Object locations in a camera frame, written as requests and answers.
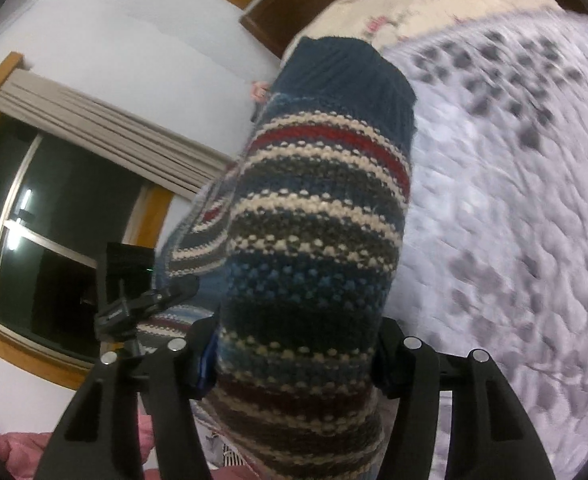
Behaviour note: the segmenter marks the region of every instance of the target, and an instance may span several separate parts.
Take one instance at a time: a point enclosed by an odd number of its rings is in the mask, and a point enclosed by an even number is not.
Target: black clip
[[[378,480],[427,480],[437,432],[440,391],[453,392],[445,480],[554,480],[525,409],[490,354],[436,353],[384,319],[372,378],[398,413]]]

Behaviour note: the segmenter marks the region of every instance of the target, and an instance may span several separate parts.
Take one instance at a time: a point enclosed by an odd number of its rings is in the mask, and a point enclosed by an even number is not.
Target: bedspread
[[[418,97],[387,314],[438,351],[487,349],[573,478],[588,457],[588,18],[517,12],[383,55]]]

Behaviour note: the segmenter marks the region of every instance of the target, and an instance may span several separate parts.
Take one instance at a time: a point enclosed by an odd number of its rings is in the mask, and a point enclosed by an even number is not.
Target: window blind
[[[0,87],[0,112],[188,199],[231,163],[199,142],[27,70],[14,70]]]

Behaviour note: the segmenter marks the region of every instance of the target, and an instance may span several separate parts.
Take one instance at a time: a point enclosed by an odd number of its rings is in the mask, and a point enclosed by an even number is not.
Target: silver bolt head
[[[167,348],[170,349],[172,352],[178,352],[183,350],[187,346],[187,341],[185,341],[182,337],[177,337],[176,339],[172,339],[167,343]]]
[[[116,352],[105,352],[100,356],[100,362],[104,365],[110,365],[118,360],[118,354]]]
[[[418,350],[421,346],[423,346],[423,342],[420,339],[412,336],[406,337],[403,340],[403,344],[405,345],[405,348],[410,350]]]
[[[479,363],[487,363],[490,360],[490,354],[480,348],[472,352],[472,357],[474,361],[478,361]]]

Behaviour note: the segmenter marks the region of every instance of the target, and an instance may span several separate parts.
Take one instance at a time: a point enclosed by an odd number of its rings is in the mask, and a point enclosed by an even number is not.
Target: white wall
[[[0,62],[33,72],[235,155],[250,131],[253,80],[278,60],[224,0],[8,0]],[[188,211],[176,200],[163,237]],[[0,431],[51,431],[73,392],[0,359]]]
[[[73,395],[0,359],[0,433],[52,431]]]

